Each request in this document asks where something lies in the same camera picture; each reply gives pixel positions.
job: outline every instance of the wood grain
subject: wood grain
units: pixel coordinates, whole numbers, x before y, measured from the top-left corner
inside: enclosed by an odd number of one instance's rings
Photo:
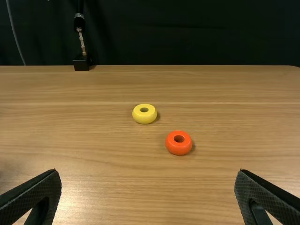
[[[191,154],[166,151],[173,130]],[[240,168],[300,196],[300,69],[0,67],[0,154],[0,193],[59,171],[56,225],[242,225]]]

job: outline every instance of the orange ring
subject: orange ring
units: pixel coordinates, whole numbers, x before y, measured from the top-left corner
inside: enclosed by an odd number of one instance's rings
[[[192,147],[192,138],[183,131],[173,131],[165,139],[165,146],[170,153],[182,156],[188,154]]]

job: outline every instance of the ring hole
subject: ring hole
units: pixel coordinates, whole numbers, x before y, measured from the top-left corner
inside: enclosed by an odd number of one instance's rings
[[[184,142],[184,136],[176,135],[176,136],[174,137],[174,141],[176,141],[176,142],[178,142],[178,143]]]
[[[149,109],[148,108],[141,108],[140,111],[143,112],[143,113],[146,113],[146,112],[149,111]]]

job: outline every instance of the black backdrop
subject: black backdrop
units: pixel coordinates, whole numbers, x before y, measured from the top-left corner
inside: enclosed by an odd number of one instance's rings
[[[9,0],[27,65],[72,64],[76,0]],[[300,66],[299,0],[86,0],[96,64]],[[0,64],[22,65],[5,0]]]

